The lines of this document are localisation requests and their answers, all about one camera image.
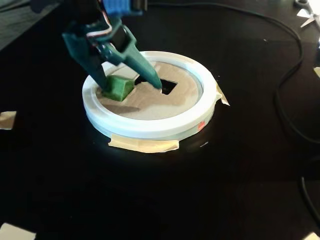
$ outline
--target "black table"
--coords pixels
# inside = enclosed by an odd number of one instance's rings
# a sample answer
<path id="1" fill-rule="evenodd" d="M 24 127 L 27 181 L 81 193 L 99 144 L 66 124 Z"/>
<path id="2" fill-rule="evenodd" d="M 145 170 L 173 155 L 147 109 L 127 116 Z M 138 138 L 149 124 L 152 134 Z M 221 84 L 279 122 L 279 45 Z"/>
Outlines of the black table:
<path id="1" fill-rule="evenodd" d="M 281 96 L 299 128 L 320 136 L 316 26 L 299 29 L 304 19 L 291 0 L 215 2 L 299 31 L 305 59 Z M 284 130 L 273 105 L 280 77 L 298 58 L 290 35 L 215 7 L 151 7 L 125 18 L 141 51 L 199 61 L 231 104 L 217 103 L 208 126 L 179 150 L 142 154 L 108 147 L 89 123 L 86 73 L 61 37 L 69 20 L 59 7 L 0 52 L 0 112 L 17 111 L 14 129 L 0 131 L 0 224 L 36 232 L 39 240 L 301 240 L 319 233 L 296 184 L 301 163 L 319 147 Z M 319 175 L 307 177 L 318 203 Z"/>

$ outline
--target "white ring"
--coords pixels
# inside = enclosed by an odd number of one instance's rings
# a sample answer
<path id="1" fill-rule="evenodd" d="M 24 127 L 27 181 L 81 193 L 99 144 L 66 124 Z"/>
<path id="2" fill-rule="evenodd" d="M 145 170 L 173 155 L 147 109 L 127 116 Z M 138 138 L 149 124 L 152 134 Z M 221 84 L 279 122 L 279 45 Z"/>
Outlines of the white ring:
<path id="1" fill-rule="evenodd" d="M 83 104 L 90 122 L 96 129 L 108 137 L 113 133 L 129 138 L 163 139 L 188 131 L 213 114 L 217 84 L 210 71 L 203 65 L 189 57 L 171 52 L 144 51 L 141 54 L 150 62 L 172 64 L 194 74 L 202 85 L 202 96 L 192 108 L 177 116 L 159 120 L 136 120 L 116 115 L 103 107 L 96 96 L 98 85 L 88 76 L 82 88 Z M 124 64 L 114 66 L 109 62 L 102 64 L 106 75 L 123 66 Z"/>

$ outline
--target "paper scrap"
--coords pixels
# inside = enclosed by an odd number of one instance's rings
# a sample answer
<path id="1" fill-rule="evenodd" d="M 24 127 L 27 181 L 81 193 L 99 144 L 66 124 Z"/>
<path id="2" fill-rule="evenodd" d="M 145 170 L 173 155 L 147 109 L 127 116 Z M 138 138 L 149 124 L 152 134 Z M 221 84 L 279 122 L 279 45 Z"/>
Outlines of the paper scrap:
<path id="1" fill-rule="evenodd" d="M 111 142 L 109 142 L 108 145 L 111 147 L 128 149 L 146 154 L 153 154 L 177 150 L 179 148 L 179 141 L 145 140 L 112 134 Z"/>
<path id="2" fill-rule="evenodd" d="M 36 234 L 4 223 L 0 228 L 0 240 L 34 240 Z"/>
<path id="3" fill-rule="evenodd" d="M 298 16 L 298 17 L 301 17 L 301 18 L 306 18 L 306 19 L 308 19 L 308 18 L 311 17 L 310 13 L 309 13 L 306 9 L 304 9 L 304 8 L 302 8 L 302 9 L 297 13 L 297 16 Z"/>
<path id="4" fill-rule="evenodd" d="M 16 114 L 16 111 L 0 112 L 0 129 L 11 130 L 15 123 Z"/>

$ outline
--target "green block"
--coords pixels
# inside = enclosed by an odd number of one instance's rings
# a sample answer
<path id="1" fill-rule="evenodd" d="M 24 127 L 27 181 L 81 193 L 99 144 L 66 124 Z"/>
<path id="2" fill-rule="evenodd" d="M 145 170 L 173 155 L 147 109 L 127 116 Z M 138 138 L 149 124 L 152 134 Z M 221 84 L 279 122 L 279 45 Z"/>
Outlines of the green block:
<path id="1" fill-rule="evenodd" d="M 104 90 L 102 95 L 118 102 L 122 102 L 135 87 L 134 80 L 118 75 L 109 75 L 106 81 L 108 91 Z"/>

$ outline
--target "black cable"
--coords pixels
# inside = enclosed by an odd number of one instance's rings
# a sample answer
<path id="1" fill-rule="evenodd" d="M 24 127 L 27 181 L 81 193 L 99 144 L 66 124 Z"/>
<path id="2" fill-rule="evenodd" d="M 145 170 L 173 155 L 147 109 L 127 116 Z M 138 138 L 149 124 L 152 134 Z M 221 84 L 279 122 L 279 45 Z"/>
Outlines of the black cable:
<path id="1" fill-rule="evenodd" d="M 168 7 L 168 8 L 171 8 L 171 7 L 212 6 L 212 7 L 217 7 L 217 8 L 223 8 L 223 9 L 228 9 L 228 10 L 236 11 L 239 13 L 244 13 L 247 15 L 251 15 L 251 16 L 255 16 L 255 17 L 267 20 L 267 21 L 271 22 L 272 24 L 275 24 L 278 27 L 280 27 L 281 29 L 285 30 L 287 33 L 289 33 L 295 39 L 295 41 L 297 43 L 297 46 L 299 49 L 299 57 L 298 57 L 297 62 L 294 64 L 294 66 L 292 66 L 292 68 L 281 77 L 281 79 L 275 89 L 275 92 L 274 92 L 275 109 L 276 109 L 277 113 L 279 114 L 280 120 L 282 121 L 282 119 L 281 119 L 281 117 L 282 117 L 287 122 L 287 124 L 290 126 L 290 128 L 297 135 L 299 135 L 301 138 L 308 141 L 309 143 L 320 144 L 320 140 L 306 136 L 295 126 L 295 124 L 290 120 L 286 111 L 284 110 L 284 107 L 283 107 L 283 105 L 281 103 L 281 99 L 280 99 L 280 88 L 294 73 L 297 72 L 297 70 L 300 68 L 300 66 L 303 62 L 304 51 L 303 51 L 302 42 L 301 42 L 300 36 L 298 35 L 298 33 L 294 29 L 292 29 L 291 27 L 287 26 L 282 21 L 275 19 L 273 17 L 266 16 L 266 15 L 263 15 L 263 14 L 260 14 L 260 13 L 254 12 L 254 11 L 249 11 L 249 10 L 241 9 L 238 7 L 229 6 L 229 5 L 220 4 L 220 3 L 214 3 L 214 2 L 190 2 L 190 3 L 169 3 L 169 2 L 153 2 L 152 3 L 151 2 L 151 3 L 149 3 L 149 6 Z M 301 173 L 301 176 L 299 177 L 298 186 L 299 186 L 301 196 L 304 200 L 304 203 L 306 204 L 306 206 L 307 206 L 310 214 L 312 215 L 313 219 L 315 220 L 317 226 L 320 228 L 320 215 L 310 199 L 310 196 L 309 196 L 307 188 L 306 188 L 305 177 L 304 177 L 304 173 L 305 173 L 306 168 L 313 165 L 316 162 L 320 162 L 320 156 L 311 159 L 310 161 L 308 161 L 306 163 L 305 167 L 302 168 L 302 173 Z"/>
<path id="2" fill-rule="evenodd" d="M 223 8 L 223 9 L 228 9 L 232 11 L 236 11 L 239 13 L 244 13 L 247 15 L 255 16 L 261 19 L 265 19 L 268 22 L 271 22 L 274 25 L 277 25 L 281 29 L 285 30 L 287 33 L 289 33 L 296 41 L 298 49 L 299 49 L 299 57 L 298 61 L 296 64 L 288 71 L 286 72 L 281 78 L 278 83 L 278 86 L 274 92 L 274 104 L 275 104 L 275 109 L 277 110 L 277 113 L 287 122 L 287 124 L 290 126 L 290 128 L 301 138 L 305 139 L 306 141 L 313 143 L 313 144 L 320 144 L 320 140 L 318 139 L 313 139 L 305 134 L 303 134 L 296 126 L 295 124 L 290 120 L 288 117 L 286 111 L 284 110 L 284 107 L 281 103 L 280 99 L 280 88 L 281 86 L 300 68 L 302 61 L 303 61 L 303 47 L 302 47 L 302 42 L 300 39 L 299 34 L 286 25 L 284 22 L 270 16 L 266 16 L 254 11 L 249 11 L 245 10 L 242 8 L 234 7 L 234 6 L 229 6 L 225 4 L 220 4 L 220 3 L 214 3 L 214 2 L 189 2 L 189 3 L 169 3 L 169 2 L 150 2 L 148 4 L 149 6 L 153 7 L 167 7 L 167 8 L 173 8 L 173 7 L 204 7 L 204 6 L 212 6 L 212 7 L 217 7 L 217 8 Z"/>

